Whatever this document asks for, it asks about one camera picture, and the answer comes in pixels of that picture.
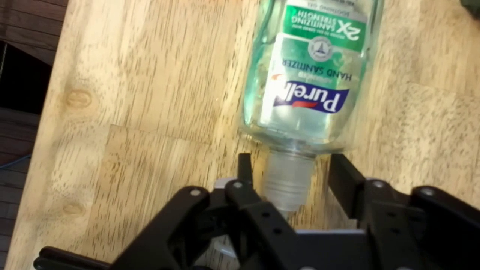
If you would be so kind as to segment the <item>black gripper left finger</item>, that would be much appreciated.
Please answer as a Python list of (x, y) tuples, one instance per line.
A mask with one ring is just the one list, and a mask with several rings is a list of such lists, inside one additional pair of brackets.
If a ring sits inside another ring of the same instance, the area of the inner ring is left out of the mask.
[(298, 236), (253, 188), (248, 152), (238, 154), (236, 176), (208, 191), (181, 187), (113, 259), (110, 270), (193, 270), (212, 238), (226, 235), (238, 270), (289, 270)]

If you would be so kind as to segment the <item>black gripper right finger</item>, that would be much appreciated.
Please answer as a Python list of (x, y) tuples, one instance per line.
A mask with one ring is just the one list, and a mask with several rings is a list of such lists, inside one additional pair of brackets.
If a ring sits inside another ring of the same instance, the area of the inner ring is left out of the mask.
[(328, 185), (365, 230), (374, 270), (480, 270), (480, 209), (463, 199), (431, 184), (403, 193), (338, 152)]

